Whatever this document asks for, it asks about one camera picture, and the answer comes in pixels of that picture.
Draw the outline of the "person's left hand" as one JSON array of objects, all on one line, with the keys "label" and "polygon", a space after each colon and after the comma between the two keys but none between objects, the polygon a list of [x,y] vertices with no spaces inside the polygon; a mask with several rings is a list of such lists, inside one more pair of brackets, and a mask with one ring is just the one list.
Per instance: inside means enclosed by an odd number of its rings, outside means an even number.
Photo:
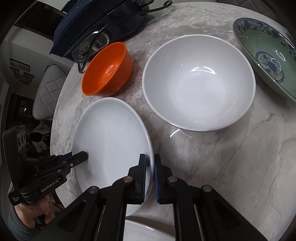
[{"label": "person's left hand", "polygon": [[50,223],[54,218],[52,202],[49,196],[45,196],[43,199],[35,204],[25,205],[18,204],[14,206],[16,214],[20,221],[27,227],[33,229],[35,227],[35,218],[40,215],[44,215],[45,224]]}]

